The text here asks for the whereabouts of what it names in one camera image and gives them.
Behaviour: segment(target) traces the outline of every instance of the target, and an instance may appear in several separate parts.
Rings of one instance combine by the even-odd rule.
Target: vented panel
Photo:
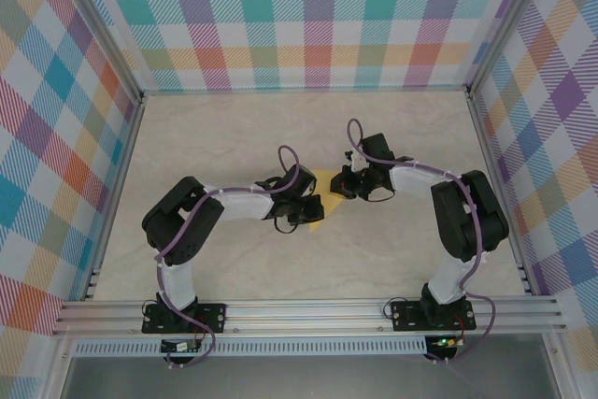
[[[216,341],[214,356],[291,355],[384,355],[423,354],[422,336],[376,336],[346,338],[226,338]],[[153,357],[160,352],[160,339],[85,339],[77,343],[74,357]]]

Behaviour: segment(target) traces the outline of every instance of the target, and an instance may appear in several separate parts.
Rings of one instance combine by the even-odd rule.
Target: plaid wall
[[[494,15],[491,0],[105,1],[127,61],[163,91],[461,85]]]
[[[0,398],[34,394],[132,111],[71,0],[0,0]]]
[[[490,45],[490,43],[496,36],[496,33],[498,32],[499,28],[503,24],[503,19],[505,18],[505,14],[511,6],[512,1],[513,0],[503,0],[501,2],[501,5],[496,10],[494,17],[492,18],[491,25],[490,27],[488,27],[486,35],[484,35],[484,40],[482,41],[481,46],[479,46],[479,49],[477,50],[476,58],[474,58],[474,62],[471,64],[471,67],[467,72],[467,76],[465,77],[464,83],[465,85],[471,84],[471,81],[474,75],[476,74],[477,69],[479,68],[479,64],[486,55],[486,50],[488,49],[488,46]]]
[[[533,0],[479,107],[541,293],[598,397],[598,0]]]

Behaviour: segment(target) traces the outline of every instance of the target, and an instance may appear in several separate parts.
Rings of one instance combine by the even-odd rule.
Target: enclosure
[[[597,1],[0,0],[0,397],[596,397]],[[491,181],[510,234],[463,362],[382,314],[446,251],[429,199],[330,193],[351,118]],[[187,176],[284,175],[282,144],[325,219],[219,222],[192,282],[223,333],[168,370],[144,216]]]

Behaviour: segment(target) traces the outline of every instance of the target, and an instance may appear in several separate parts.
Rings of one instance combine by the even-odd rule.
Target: grey floor
[[[314,170],[339,170],[345,126],[382,132],[395,155],[463,173],[485,169],[463,93],[256,93],[150,97],[102,266],[96,300],[148,299],[154,250],[141,220],[181,178],[248,185],[281,174],[277,147]],[[270,221],[219,223],[194,261],[202,299],[419,296],[444,254],[431,202],[409,194],[343,201],[315,230],[292,235]],[[507,242],[472,292],[523,294]]]
[[[422,356],[210,357],[169,371],[159,358],[75,359],[63,398],[556,399],[557,391],[541,336],[495,335],[448,366]]]

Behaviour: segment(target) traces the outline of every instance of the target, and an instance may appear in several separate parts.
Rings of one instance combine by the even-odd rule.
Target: yellow cloth
[[[343,202],[343,198],[339,195],[330,193],[330,180],[338,175],[337,170],[312,170],[318,182],[316,182],[316,190],[314,194],[320,195],[321,204],[324,206],[324,219],[328,217],[338,205]],[[316,221],[309,224],[309,232],[313,232],[318,226],[324,223],[324,220]]]

